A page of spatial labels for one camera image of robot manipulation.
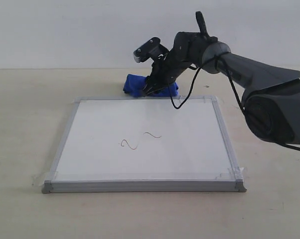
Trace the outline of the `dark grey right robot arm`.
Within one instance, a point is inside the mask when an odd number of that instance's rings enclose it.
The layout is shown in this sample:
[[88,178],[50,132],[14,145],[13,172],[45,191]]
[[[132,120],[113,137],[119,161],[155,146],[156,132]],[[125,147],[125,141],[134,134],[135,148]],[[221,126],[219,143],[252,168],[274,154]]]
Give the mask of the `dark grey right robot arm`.
[[233,54],[206,33],[179,32],[171,49],[151,38],[134,52],[137,62],[153,60],[144,95],[158,93],[191,65],[222,73],[244,89],[239,107],[251,132],[280,145],[300,145],[300,71],[274,67]]

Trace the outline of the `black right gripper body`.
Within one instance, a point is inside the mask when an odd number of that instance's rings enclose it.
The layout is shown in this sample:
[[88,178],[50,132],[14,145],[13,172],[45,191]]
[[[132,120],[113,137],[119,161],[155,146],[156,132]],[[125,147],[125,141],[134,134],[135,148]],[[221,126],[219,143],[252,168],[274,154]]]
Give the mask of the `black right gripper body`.
[[203,53],[212,44],[212,37],[195,32],[178,32],[172,49],[152,64],[151,74],[146,84],[167,87],[174,83],[192,64],[202,67],[205,63]]

